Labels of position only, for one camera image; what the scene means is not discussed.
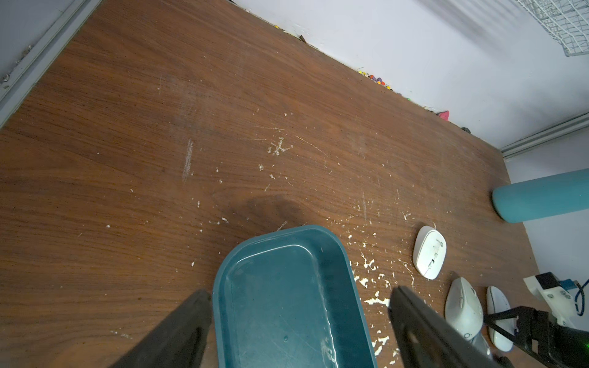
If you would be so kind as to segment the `silver mouse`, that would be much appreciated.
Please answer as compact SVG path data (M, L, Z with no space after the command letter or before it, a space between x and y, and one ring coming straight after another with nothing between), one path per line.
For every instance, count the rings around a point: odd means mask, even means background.
M477 335L475 335L475 337L470 341L470 344L478 352L480 352L484 357L486 357L489 360L493 360L493 356L492 356L492 352L490 350L490 347L481 332L479 332Z

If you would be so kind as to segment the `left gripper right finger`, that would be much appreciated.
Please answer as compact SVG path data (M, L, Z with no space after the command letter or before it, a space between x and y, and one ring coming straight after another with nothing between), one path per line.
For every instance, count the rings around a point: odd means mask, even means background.
M408 287L392 289L388 314L405 367L498 366Z

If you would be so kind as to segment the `white ergonomic mouse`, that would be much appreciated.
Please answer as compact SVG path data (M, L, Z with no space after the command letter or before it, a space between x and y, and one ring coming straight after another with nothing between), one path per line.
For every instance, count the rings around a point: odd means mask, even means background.
M471 341L483 328L482 305L475 289L465 278L452 282L444 315L446 322L467 341Z

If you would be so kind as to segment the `teal plastic storage box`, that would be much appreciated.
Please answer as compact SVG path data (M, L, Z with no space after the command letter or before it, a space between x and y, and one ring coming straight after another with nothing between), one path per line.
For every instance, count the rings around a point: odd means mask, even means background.
M221 367L374 367L348 255L318 225L234 248L213 286Z

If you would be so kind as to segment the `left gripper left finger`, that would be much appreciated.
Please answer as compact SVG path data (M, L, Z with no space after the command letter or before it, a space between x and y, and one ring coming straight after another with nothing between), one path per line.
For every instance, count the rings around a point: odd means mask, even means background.
M213 320L212 298L191 294L113 367L199 367Z

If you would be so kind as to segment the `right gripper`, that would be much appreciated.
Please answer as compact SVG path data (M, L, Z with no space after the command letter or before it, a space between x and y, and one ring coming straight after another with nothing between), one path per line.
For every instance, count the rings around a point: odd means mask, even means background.
M497 324L514 320L516 335ZM588 367L588 332L559 325L549 312L517 307L486 314L485 325L547 367Z

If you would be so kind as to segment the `black mouse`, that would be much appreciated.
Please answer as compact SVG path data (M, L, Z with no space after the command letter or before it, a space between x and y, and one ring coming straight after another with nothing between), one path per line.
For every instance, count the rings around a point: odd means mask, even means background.
M511 360L509 360L508 357L505 356L495 356L494 357L495 362L501 366L501 368L514 368Z

